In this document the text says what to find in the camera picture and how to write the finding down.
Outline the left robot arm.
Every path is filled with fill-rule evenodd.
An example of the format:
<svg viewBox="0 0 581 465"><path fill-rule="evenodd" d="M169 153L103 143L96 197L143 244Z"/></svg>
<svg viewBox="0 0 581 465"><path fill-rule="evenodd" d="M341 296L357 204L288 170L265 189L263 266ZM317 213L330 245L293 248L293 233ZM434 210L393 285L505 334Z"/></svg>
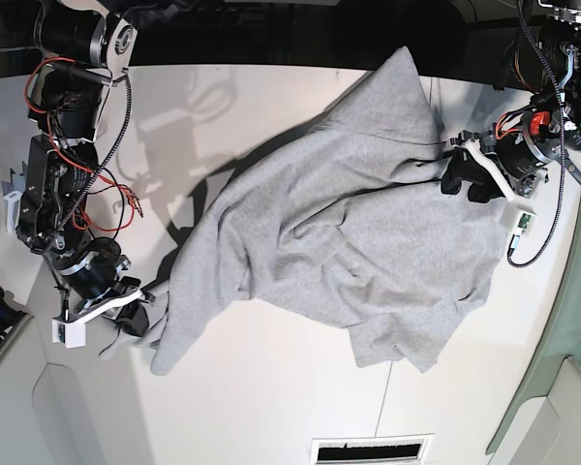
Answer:
<svg viewBox="0 0 581 465"><path fill-rule="evenodd" d="M507 192L527 198L553 162L581 186L581 170L569 158L581 151L581 1L541 5L551 14L533 34L530 2L516 3L519 25L505 55L514 77L531 91L529 103L483 133L463 131L450 141L442 193L456 195L469 182L471 202Z"/></svg>

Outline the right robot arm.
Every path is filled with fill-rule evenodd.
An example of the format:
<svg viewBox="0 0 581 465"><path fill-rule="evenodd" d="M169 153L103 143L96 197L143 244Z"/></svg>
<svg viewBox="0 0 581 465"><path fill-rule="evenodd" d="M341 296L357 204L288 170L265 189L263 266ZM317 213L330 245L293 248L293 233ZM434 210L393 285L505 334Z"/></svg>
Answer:
<svg viewBox="0 0 581 465"><path fill-rule="evenodd" d="M86 327L104 317L141 333L150 295L129 277L117 236L141 214L138 196L97 153L107 97L129 86L138 34L137 1L45 1L34 28L42 60L24 86L39 133L13 179L19 205L12 230L48 265L61 310L52 339L82 347Z"/></svg>

